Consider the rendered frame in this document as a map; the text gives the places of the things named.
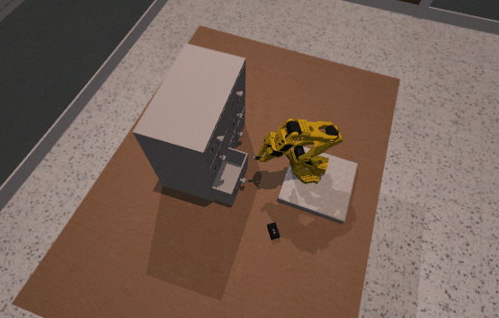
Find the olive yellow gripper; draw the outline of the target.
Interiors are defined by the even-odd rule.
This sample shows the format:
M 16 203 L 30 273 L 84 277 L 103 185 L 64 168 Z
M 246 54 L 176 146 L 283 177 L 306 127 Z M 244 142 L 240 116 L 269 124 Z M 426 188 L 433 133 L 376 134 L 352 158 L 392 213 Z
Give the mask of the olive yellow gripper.
M 270 132 L 264 138 L 263 145 L 259 151 L 258 156 L 262 156 L 263 153 L 266 153 L 267 156 L 265 155 L 264 157 L 259 159 L 259 162 L 267 162 L 267 161 L 271 160 L 272 158 L 279 158 L 283 155 L 286 155 L 290 160 L 292 159 L 291 154 L 290 154 L 290 150 L 286 153 L 278 152 L 277 147 L 275 147 L 275 144 L 276 144 L 275 135 L 276 135 L 276 132 Z

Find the dark grey chest of drawers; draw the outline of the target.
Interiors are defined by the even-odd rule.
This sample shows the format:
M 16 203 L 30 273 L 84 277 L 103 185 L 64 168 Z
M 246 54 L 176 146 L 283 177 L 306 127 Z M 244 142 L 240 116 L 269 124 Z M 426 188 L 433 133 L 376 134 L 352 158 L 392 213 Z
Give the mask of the dark grey chest of drawers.
M 163 186 L 215 201 L 205 150 L 245 58 L 185 43 L 133 130 Z

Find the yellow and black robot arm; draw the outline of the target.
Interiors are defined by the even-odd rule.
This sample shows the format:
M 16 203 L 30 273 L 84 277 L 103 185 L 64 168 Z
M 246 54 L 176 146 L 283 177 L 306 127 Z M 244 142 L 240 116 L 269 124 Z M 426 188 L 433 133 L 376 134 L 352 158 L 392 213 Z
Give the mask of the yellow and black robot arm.
M 321 132 L 319 129 L 325 129 L 325 131 Z M 295 140 L 299 141 L 294 143 Z M 342 143 L 343 138 L 339 128 L 332 122 L 287 119 L 277 129 L 275 142 L 278 152 L 286 153 L 291 149 L 290 167 L 293 174 L 303 183 L 318 183 L 321 173 L 325 171 L 328 159 L 320 154 Z M 305 145 L 314 146 L 305 153 L 303 148 Z M 308 168 L 308 170 L 303 168 Z

